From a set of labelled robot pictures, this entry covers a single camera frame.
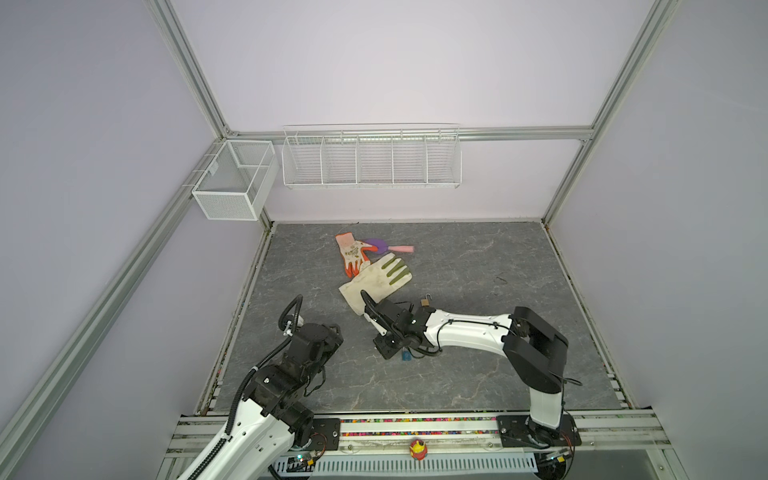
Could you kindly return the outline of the red emergency stop button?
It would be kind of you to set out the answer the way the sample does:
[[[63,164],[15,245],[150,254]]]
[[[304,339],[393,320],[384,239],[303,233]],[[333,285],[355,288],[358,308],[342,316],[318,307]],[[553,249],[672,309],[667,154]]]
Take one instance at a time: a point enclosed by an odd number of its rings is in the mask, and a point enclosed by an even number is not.
[[[428,454],[428,447],[422,439],[415,439],[409,445],[410,456],[416,461],[423,461]]]

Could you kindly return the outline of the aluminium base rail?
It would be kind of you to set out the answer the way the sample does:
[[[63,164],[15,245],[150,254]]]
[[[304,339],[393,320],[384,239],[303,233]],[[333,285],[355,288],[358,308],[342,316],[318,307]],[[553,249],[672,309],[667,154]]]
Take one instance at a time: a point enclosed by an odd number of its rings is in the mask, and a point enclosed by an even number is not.
[[[525,432],[523,412],[327,414],[315,419],[306,447],[280,454],[273,470],[284,479],[532,473],[560,477],[592,452],[630,451],[653,479],[685,473],[651,410],[571,410],[544,449],[514,441]]]

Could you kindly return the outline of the small white mesh basket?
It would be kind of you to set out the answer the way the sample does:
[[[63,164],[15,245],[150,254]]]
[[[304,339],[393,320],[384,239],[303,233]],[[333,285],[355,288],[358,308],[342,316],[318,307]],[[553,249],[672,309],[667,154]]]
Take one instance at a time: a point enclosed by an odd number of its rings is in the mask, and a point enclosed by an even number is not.
[[[259,221],[278,172],[272,142],[225,140],[192,194],[208,220]]]

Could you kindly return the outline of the cream green work glove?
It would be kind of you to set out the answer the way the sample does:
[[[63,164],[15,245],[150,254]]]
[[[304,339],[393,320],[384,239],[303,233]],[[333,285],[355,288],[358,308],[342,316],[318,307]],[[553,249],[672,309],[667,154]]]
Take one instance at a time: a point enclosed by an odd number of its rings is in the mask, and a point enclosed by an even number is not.
[[[362,316],[365,309],[363,291],[378,303],[411,280],[412,274],[404,260],[393,253],[388,253],[351,281],[343,284],[339,292],[354,314]]]

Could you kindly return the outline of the red white work glove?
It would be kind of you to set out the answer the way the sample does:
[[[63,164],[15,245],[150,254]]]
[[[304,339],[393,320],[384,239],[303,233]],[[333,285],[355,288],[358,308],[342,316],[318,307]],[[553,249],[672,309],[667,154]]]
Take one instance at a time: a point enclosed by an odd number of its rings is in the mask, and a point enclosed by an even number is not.
[[[344,263],[344,271],[348,278],[356,277],[370,264],[367,254],[374,252],[376,247],[356,240],[352,233],[342,233],[335,236],[336,243]]]

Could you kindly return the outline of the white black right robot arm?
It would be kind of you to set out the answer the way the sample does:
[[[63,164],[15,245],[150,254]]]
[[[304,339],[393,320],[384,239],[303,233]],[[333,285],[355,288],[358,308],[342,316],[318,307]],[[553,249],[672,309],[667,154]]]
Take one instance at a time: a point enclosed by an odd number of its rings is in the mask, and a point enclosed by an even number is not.
[[[430,305],[405,308],[362,295],[364,317],[376,330],[377,351],[385,359],[408,350],[436,357],[450,347],[495,354],[509,361],[528,387],[529,411],[497,418],[504,447],[549,449],[582,444],[575,420],[565,412],[564,388],[569,342],[557,328],[528,307],[510,314],[468,315]]]

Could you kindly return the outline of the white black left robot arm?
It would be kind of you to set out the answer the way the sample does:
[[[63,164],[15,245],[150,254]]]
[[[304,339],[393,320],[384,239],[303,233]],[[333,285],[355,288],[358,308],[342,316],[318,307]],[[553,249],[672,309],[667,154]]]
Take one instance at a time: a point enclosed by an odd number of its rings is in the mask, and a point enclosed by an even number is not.
[[[343,344],[336,324],[299,327],[248,371],[224,426],[182,479],[257,479],[278,457],[310,441],[314,413],[301,403]]]

